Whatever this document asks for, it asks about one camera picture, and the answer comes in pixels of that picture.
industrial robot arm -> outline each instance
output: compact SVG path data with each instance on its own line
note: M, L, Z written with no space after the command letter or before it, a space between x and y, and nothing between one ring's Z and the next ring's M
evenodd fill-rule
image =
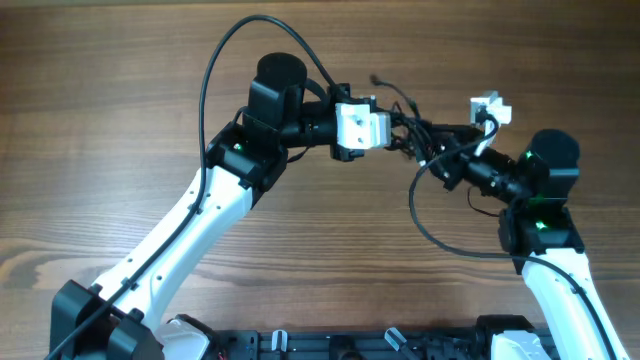
M372 80L375 85L389 85ZM320 100L304 102L305 90ZM348 84L330 84L325 93L307 78L304 63L293 55L263 57L248 106L238 114L242 122L235 119L227 124L206 148L206 176L199 170L165 218L89 289L69 281L55 296L50 339L54 358L223 356L217 341L197 321L176 318L161 324L164 311L217 239L271 189L287 163L301 157L290 158L288 149L329 145L330 156L343 162L369 149L402 150L416 157L420 174L430 170L446 189L465 180L483 195L507 203L499 219L502 248L540 303L560 357L595 360L611 358L613 353L616 359L628 359L598 298L584 245L564 207L578 176L575 140L558 130L543 130L515 161L488 147L498 127L511 120L510 107L496 92L472 99L471 125L424 121L415 103L407 100L415 117L382 109L374 97L354 99ZM408 134L398 134L398 128L407 129ZM167 246L167 234L191 215ZM569 274L579 287L535 259ZM141 268L144 272L136 274ZM587 303L577 295L581 291ZM103 307L107 310L97 311ZM91 316L96 319L83 325ZM477 339L466 351L484 359L549 358L527 324L481 317ZM80 326L84 333L68 338ZM388 341L398 345L399 351L398 339ZM284 343L274 338L274 344L278 351L281 346L287 351L286 338ZM408 358L407 352L417 356L402 349Z

green light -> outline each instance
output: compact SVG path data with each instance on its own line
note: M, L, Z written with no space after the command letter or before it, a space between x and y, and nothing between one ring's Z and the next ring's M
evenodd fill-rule
M536 221L536 227L538 228L538 230L543 230L548 228L548 226L542 221Z

wooden table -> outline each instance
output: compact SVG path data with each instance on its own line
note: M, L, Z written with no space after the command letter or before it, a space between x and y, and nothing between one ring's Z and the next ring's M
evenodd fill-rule
M517 156L539 129L582 146L569 206L600 297L640 356L640 27L629 3L429 1L257 3L0 11L0 357L39 358L51 299L124 257L178 200L198 165L202 74L222 34L277 16L355 94L370 73L401 86L437 123L468 120L469 97L498 89L513 124L495 147ZM211 78L207 138L246 104L261 56L291 52L252 24ZM409 217L417 169L399 153L354 163L317 148L292 164L204 257L167 311L215 329L382 329L470 325L540 308L507 262L470 261L428 243ZM420 217L436 236L498 250L497 222L425 177ZM478 206L501 204L476 196Z

wooden plank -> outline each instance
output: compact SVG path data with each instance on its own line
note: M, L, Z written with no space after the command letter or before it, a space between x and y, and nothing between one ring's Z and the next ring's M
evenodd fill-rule
M517 155L539 129L582 146L571 211L601 298L640 356L638 8L631 3L448 1L260 3L0 10L0 354L45 354L49 304L69 278L89 284L171 208L198 167L201 78L243 16L292 25L336 81L401 86L438 123L465 123L468 98L498 89L514 121L496 148ZM252 24L229 42L207 98L207 137L244 105L259 58L296 54L288 36ZM371 152L351 164L313 149L205 256L167 317L213 328L470 324L539 307L512 265L455 258L411 223L416 165ZM420 216L443 240L497 250L497 224L466 189L425 178ZM478 206L497 210L490 199Z

white connector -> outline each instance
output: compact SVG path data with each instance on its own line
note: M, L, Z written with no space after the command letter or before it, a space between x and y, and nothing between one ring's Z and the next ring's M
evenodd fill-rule
M354 150L382 148L391 142L388 113L372 113L368 104L336 104L338 145Z
M498 121L498 126L506 125L511 122L511 106L504 105L503 99L498 95L497 91L487 91L480 97L471 98L471 123L476 124L476 113L485 107L487 113L493 115ZM485 135L493 131L493 122L485 121L484 133ZM481 142L474 153L475 156L480 156L484 149L491 145L495 136Z

